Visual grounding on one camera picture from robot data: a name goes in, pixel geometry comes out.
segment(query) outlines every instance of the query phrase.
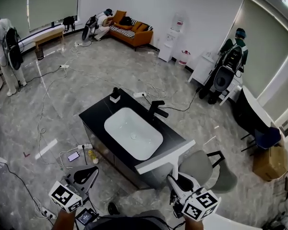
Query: orange sofa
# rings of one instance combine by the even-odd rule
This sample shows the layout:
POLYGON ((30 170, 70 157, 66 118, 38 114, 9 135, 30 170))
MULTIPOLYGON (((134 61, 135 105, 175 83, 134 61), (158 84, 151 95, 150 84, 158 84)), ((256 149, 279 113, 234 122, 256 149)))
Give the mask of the orange sofa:
POLYGON ((113 22, 115 23, 114 25, 110 26, 110 35, 130 44, 134 47, 135 51, 138 46, 150 43, 154 33, 151 26, 134 19, 132 19, 132 25, 122 26, 119 24, 121 19, 116 19, 118 13, 120 13, 121 19, 126 14, 126 12, 123 11, 116 12, 113 18, 113 22))

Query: black faucet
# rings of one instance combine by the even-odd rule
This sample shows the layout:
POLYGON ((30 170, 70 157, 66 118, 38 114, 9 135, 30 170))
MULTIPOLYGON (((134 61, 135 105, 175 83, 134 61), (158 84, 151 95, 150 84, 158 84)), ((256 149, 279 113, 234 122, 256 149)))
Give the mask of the black faucet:
POLYGON ((165 111, 162 111, 161 109, 158 108, 159 105, 164 105, 164 101, 153 101, 150 108, 149 108, 149 111, 148 111, 148 114, 151 115, 152 117, 154 117, 154 114, 157 113, 165 118, 168 117, 168 113, 165 112, 165 111))

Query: pillow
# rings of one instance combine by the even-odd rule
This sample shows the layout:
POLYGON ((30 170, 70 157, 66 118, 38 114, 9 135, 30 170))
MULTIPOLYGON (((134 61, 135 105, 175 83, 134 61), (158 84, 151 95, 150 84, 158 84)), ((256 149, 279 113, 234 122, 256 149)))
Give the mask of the pillow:
POLYGON ((145 31, 147 28, 148 28, 148 25, 146 25, 146 24, 143 23, 142 25, 140 25, 140 27, 138 28, 138 30, 136 30, 136 32, 137 32, 137 33, 143 32, 143 31, 145 31))
POLYGON ((140 25, 142 25, 142 22, 137 21, 133 28, 131 29, 133 32, 136 32, 136 30, 138 30, 138 28, 140 27, 140 25))
POLYGON ((121 29, 125 29, 125 30, 131 30, 133 28, 132 25, 120 25, 120 24, 117 24, 117 23, 114 23, 114 26, 116 26, 118 28, 121 28, 121 29))
POLYGON ((120 21, 122 20, 122 18, 126 15, 127 12, 125 11, 119 11, 119 10, 116 10, 116 13, 113 17, 113 22, 115 23, 120 23, 120 21))

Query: black shoe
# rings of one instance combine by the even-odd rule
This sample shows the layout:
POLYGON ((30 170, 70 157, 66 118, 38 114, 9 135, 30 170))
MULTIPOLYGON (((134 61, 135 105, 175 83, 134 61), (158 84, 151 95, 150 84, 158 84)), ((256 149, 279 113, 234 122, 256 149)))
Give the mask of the black shoe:
POLYGON ((108 204, 108 212, 109 212, 109 214, 110 215, 119 215, 120 213, 119 213, 119 211, 117 210, 117 207, 116 207, 116 205, 113 203, 113 202, 110 202, 109 204, 108 204))
POLYGON ((216 99, 210 98, 208 100, 208 103, 211 104, 211 105, 214 105, 216 103, 216 99))
POLYGON ((200 94, 199 94, 200 99, 205 98, 207 94, 208 94, 207 91, 205 91, 205 90, 201 90, 201 91, 200 91, 200 94))

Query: black office chair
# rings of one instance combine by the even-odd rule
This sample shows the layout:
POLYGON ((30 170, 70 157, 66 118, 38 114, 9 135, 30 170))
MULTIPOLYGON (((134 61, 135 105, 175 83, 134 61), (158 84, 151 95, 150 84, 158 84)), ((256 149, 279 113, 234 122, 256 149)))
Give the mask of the black office chair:
MULTIPOLYGON (((247 134, 246 136, 242 137, 241 140, 249 136, 250 134, 247 134)), ((266 133, 261 133, 258 130, 255 130, 255 139, 251 141, 251 145, 249 145, 247 148, 243 149, 241 152, 248 150, 254 146, 258 146, 262 149, 269 149, 272 146, 275 146, 277 143, 281 141, 281 135, 278 128, 269 127, 268 131, 266 133)))

